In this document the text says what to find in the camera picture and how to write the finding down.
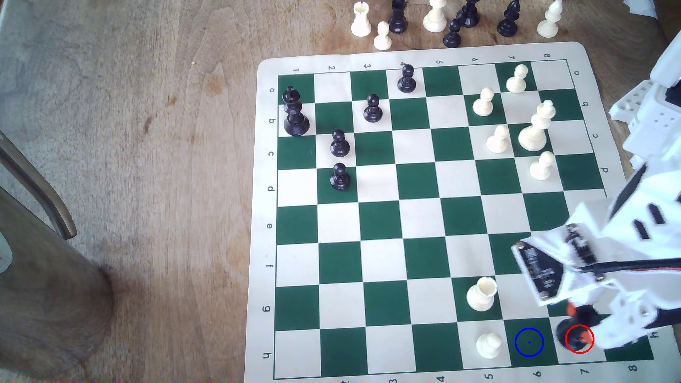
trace white pawn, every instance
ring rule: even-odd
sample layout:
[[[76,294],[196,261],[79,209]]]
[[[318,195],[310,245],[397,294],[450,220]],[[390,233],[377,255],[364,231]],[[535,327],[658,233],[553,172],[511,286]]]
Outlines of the white pawn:
[[[492,88],[485,88],[480,92],[480,98],[473,102],[473,112],[478,116],[489,116],[492,114],[492,98],[494,98],[494,91]]]
[[[506,80],[506,89],[512,93],[522,93],[525,91],[527,84],[525,83],[525,77],[527,76],[527,65],[520,64],[516,67],[513,72],[513,77]]]
[[[494,135],[487,139],[487,149],[492,153],[502,153],[508,147],[506,137],[509,136],[509,126],[499,125],[494,129]]]
[[[424,17],[424,28],[433,33],[442,32],[447,26],[447,19],[442,13],[442,8],[447,5],[447,0],[430,0],[432,9]]]
[[[482,277],[469,288],[466,293],[466,302],[475,311],[487,311],[494,304],[495,294],[496,281],[490,277]]]
[[[546,20],[537,25],[537,33],[541,37],[551,38],[558,33],[556,21],[560,20],[560,13],[563,12],[563,0],[555,0],[544,14]]]
[[[475,348],[477,348],[477,353],[483,358],[493,359],[501,351],[501,341],[501,336],[497,333],[483,334],[477,338]]]
[[[387,50],[392,45],[392,40],[388,37],[388,25],[387,22],[381,21],[376,27],[379,35],[374,37],[374,47],[378,50]]]

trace black chess piece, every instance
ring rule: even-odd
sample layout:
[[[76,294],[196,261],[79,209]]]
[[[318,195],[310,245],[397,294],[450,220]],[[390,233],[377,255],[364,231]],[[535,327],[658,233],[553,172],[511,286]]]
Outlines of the black chess piece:
[[[331,154],[336,157],[346,156],[350,152],[350,143],[345,140],[345,133],[336,129],[331,137],[334,139],[334,142],[331,143]]]
[[[383,117],[383,111],[379,107],[379,96],[369,95],[366,98],[366,103],[368,106],[364,109],[364,119],[370,123],[377,123]]]
[[[496,26],[496,31],[503,37],[513,37],[518,32],[516,20],[520,17],[520,0],[512,0],[504,11],[502,21]]]
[[[456,20],[464,28],[472,28],[480,22],[480,13],[478,13],[475,3],[480,0],[466,0],[466,4],[456,14]]]
[[[281,98],[286,104],[284,111],[288,114],[284,120],[284,130],[292,136],[302,136],[307,133],[310,129],[310,120],[300,112],[302,110],[300,93],[293,87],[288,87]]]
[[[402,33],[407,30],[405,8],[407,0],[392,0],[392,17],[388,20],[388,29],[392,33]]]
[[[400,91],[404,93],[413,92],[414,89],[416,89],[416,80],[414,80],[413,77],[414,67],[405,64],[402,67],[402,78],[397,81],[397,89],[400,89]]]
[[[346,173],[345,165],[340,162],[334,165],[331,186],[336,190],[345,190],[350,187],[350,174]]]
[[[459,36],[459,20],[453,19],[449,23],[449,33],[442,39],[442,44],[447,48],[458,48],[461,45],[461,36]]]

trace black pawn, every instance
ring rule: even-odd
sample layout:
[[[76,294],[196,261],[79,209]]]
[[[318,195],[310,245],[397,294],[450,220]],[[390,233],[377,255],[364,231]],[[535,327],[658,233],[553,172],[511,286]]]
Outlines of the black pawn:
[[[345,172],[345,165],[340,162],[334,165],[331,186],[336,190],[345,190],[350,186],[350,174]]]
[[[364,119],[370,123],[377,123],[383,117],[383,111],[379,107],[379,96],[369,95],[366,98],[366,103],[369,105],[364,109]]]
[[[288,87],[281,95],[284,100],[284,111],[288,114],[284,120],[284,130],[292,136],[302,136],[310,129],[310,120],[300,111],[300,93],[293,87]]]
[[[407,30],[406,7],[407,0],[392,0],[392,17],[387,22],[388,29],[392,33],[402,33]]]
[[[397,81],[397,89],[400,89],[401,92],[404,93],[411,93],[416,89],[416,80],[413,79],[414,77],[414,67],[405,64],[405,66],[402,67],[402,78]]]
[[[520,0],[513,0],[504,11],[505,19],[496,26],[496,31],[503,37],[513,37],[518,32],[516,20],[520,17]]]
[[[442,44],[447,48],[458,48],[461,45],[461,36],[459,36],[459,20],[453,19],[449,23],[449,33],[442,39]]]
[[[345,140],[345,133],[342,130],[336,129],[331,135],[334,142],[331,144],[331,154],[336,157],[344,157],[350,152],[350,144]]]

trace captured chess piece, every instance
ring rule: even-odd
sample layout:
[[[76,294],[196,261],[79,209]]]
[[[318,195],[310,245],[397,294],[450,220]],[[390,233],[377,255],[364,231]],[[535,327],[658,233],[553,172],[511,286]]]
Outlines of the captured chess piece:
[[[284,130],[292,136],[302,136],[310,129],[310,120],[300,111],[300,93],[293,87],[288,87],[282,94],[284,100],[284,111],[288,114],[284,120]]]

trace green square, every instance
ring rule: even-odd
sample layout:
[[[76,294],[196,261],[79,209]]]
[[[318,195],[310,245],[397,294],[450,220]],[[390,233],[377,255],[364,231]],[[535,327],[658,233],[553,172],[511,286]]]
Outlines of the green square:
[[[397,188],[401,200],[413,198],[437,198],[437,175],[435,163],[398,164]]]
[[[279,137],[276,168],[279,170],[316,168],[315,145],[314,136]]]
[[[274,291],[274,330],[319,328],[319,286],[279,287]]]
[[[511,147],[513,147],[513,155],[515,155],[516,157],[536,157],[539,156],[543,151],[549,151],[553,153],[553,147],[551,146],[551,138],[549,137],[548,134],[546,134],[546,131],[544,131],[544,134],[546,135],[546,145],[544,145],[544,147],[541,148],[541,150],[529,151],[524,147],[520,146],[520,142],[518,142],[518,134],[520,134],[520,131],[528,126],[530,126],[530,124],[528,123],[516,123],[509,125],[509,137],[511,138]]]
[[[362,281],[359,242],[319,244],[319,283],[343,284]]]
[[[549,318],[504,320],[504,326],[506,328],[506,339],[508,339],[509,354],[511,355],[511,365],[513,367],[558,364]],[[540,353],[532,357],[520,354],[522,352],[525,355],[534,355],[540,350]]]
[[[456,319],[459,322],[471,320],[495,320],[501,319],[501,305],[499,297],[494,296],[494,304],[487,311],[475,311],[466,301],[466,293],[471,286],[477,283],[481,277],[461,277],[452,278],[452,288],[454,289],[454,306],[456,306]]]
[[[358,328],[321,330],[321,376],[366,375],[366,331]]]
[[[565,196],[561,191],[523,194],[522,197],[525,200],[530,230],[533,232],[555,229],[565,225],[570,218]]]
[[[449,277],[449,260],[444,238],[405,239],[407,278]]]
[[[394,164],[392,132],[355,133],[355,158],[357,166]]]
[[[317,242],[317,205],[276,208],[276,244]]]
[[[414,324],[411,332],[416,372],[463,370],[456,323]]]
[[[364,283],[364,314],[367,326],[409,324],[407,281]]]
[[[435,161],[459,161],[473,159],[471,133],[467,127],[431,129]]]
[[[490,248],[492,249],[492,261],[494,274],[520,274],[520,267],[513,256],[511,246],[521,239],[528,238],[528,232],[490,234]]]
[[[537,83],[535,82],[535,74],[532,73],[532,64],[530,61],[520,61],[517,63],[495,63],[496,77],[499,80],[499,88],[502,92],[508,92],[506,88],[506,81],[513,77],[516,67],[520,64],[525,64],[527,67],[527,76],[525,77],[525,91],[536,91]]]
[[[365,70],[350,72],[350,84],[352,87],[352,100],[366,100],[371,94],[379,96],[379,99],[387,99],[387,77],[384,70]]]
[[[399,201],[361,202],[360,238],[402,238]]]
[[[390,100],[390,121],[393,130],[428,129],[428,106],[425,98]]]
[[[520,180],[516,161],[513,158],[477,159],[477,180],[480,194],[520,193]]]
[[[539,98],[542,102],[547,99],[553,101],[556,107],[556,115],[551,121],[570,121],[582,120],[582,103],[577,97],[575,89],[552,89],[549,91],[539,91]]]
[[[353,127],[351,102],[315,104],[316,134],[331,134],[336,129],[349,133]]]
[[[279,76],[279,105],[284,104],[281,96],[288,87],[293,87],[300,93],[300,102],[303,104],[315,102],[314,74],[286,74]]]
[[[357,202],[357,169],[354,166],[345,168],[350,176],[350,186],[345,190],[336,190],[331,186],[334,170],[317,169],[317,203],[336,204],[341,202]]]
[[[446,235],[483,234],[487,232],[480,196],[442,198],[442,217]]]
[[[473,103],[479,99],[480,95],[464,95],[464,102],[466,103],[466,114],[469,118],[469,126],[475,125],[500,125],[506,123],[506,114],[504,113],[504,105],[501,101],[501,93],[495,93],[492,98],[492,113],[489,116],[478,116],[473,112]]]
[[[603,189],[601,169],[594,153],[557,155],[556,167],[563,190]]]
[[[462,95],[459,67],[424,68],[426,96]]]

